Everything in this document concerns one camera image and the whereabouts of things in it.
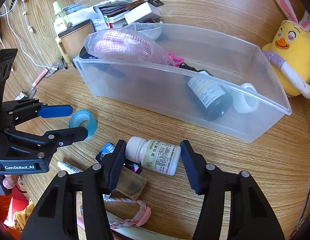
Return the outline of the person's left hand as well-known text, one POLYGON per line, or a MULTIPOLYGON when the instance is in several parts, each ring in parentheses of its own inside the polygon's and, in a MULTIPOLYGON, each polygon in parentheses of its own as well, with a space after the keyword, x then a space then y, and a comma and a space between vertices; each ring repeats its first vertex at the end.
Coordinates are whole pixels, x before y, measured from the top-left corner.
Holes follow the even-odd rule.
POLYGON ((19 175, 5 175, 3 179, 3 186, 6 189, 13 189, 18 183, 19 175))

